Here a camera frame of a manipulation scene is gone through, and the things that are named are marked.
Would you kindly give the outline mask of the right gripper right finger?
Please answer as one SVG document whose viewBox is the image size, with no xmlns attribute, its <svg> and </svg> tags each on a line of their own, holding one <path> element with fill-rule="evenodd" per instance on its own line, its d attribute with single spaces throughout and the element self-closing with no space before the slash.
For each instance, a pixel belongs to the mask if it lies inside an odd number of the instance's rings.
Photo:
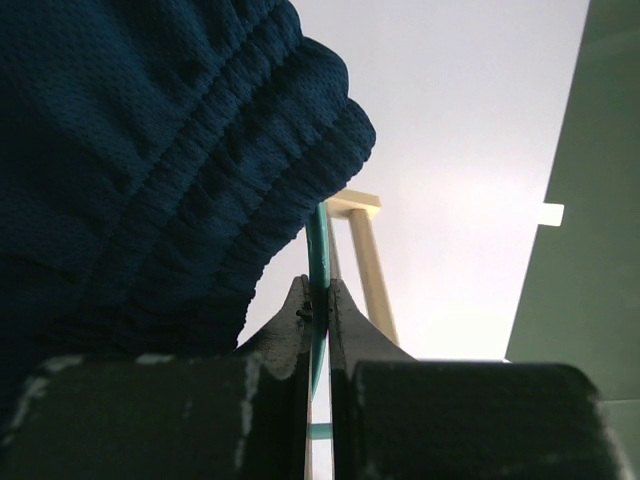
<svg viewBox="0 0 640 480">
<path fill-rule="evenodd" d="M 565 364 L 420 361 L 331 283 L 338 479 L 631 479 L 600 395 Z"/>
</svg>

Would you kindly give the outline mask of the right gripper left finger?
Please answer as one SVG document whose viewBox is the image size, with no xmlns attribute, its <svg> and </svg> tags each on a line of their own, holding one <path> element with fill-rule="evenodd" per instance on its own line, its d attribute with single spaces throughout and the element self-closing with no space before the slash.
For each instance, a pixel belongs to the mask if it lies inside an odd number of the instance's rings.
<svg viewBox="0 0 640 480">
<path fill-rule="evenodd" d="M 69 355 L 28 377 L 1 443 L 5 479 L 305 479 L 311 292 L 233 354 Z"/>
</svg>

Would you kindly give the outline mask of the teal plastic hanger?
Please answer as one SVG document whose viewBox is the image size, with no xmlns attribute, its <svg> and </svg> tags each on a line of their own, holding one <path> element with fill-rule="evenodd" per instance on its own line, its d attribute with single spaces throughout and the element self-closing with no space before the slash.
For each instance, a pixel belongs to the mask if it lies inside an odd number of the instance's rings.
<svg viewBox="0 0 640 480">
<path fill-rule="evenodd" d="M 331 283 L 331 231 L 327 203 L 321 202 L 305 227 L 311 289 L 311 422 L 313 443 L 332 439 L 328 347 L 328 292 Z"/>
</svg>

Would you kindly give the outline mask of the navy blue shorts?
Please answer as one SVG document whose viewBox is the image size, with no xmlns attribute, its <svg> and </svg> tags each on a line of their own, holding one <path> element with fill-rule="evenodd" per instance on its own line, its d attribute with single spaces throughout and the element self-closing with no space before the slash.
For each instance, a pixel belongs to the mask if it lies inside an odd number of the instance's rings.
<svg viewBox="0 0 640 480">
<path fill-rule="evenodd" d="M 287 1 L 1 5 L 1 427 L 63 355 L 233 351 L 265 266 L 367 161 Z"/>
</svg>

